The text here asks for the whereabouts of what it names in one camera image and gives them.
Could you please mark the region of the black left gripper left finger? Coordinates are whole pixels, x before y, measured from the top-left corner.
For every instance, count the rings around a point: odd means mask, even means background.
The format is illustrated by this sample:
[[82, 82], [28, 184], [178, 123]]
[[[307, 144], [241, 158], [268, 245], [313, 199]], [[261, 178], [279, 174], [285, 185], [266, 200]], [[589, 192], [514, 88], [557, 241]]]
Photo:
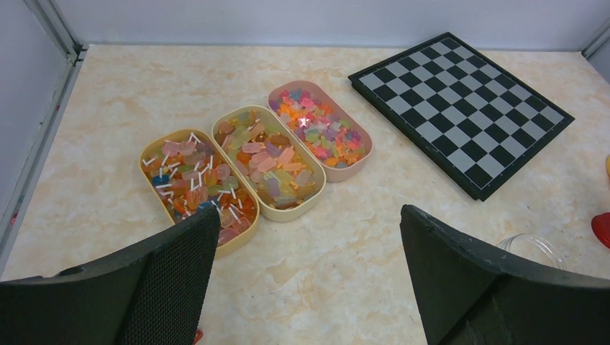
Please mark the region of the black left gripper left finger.
[[208, 206], [52, 277], [1, 283], [3, 344], [193, 344], [217, 250]]

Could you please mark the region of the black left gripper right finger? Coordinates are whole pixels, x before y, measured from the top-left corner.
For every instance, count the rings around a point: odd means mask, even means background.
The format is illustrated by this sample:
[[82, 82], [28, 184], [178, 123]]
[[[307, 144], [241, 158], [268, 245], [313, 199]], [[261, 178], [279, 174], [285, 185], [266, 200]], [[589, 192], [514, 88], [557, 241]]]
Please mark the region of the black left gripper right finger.
[[401, 238], [429, 344], [607, 344], [609, 281], [539, 264], [413, 205]]

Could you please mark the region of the clear glass jar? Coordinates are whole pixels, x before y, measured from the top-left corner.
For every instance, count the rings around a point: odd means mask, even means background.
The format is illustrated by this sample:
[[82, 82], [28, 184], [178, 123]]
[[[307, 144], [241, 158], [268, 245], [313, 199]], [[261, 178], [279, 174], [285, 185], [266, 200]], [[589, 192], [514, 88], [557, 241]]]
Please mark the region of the clear glass jar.
[[563, 256], [557, 247], [535, 234], [517, 234], [501, 240], [498, 248], [541, 265], [567, 270]]

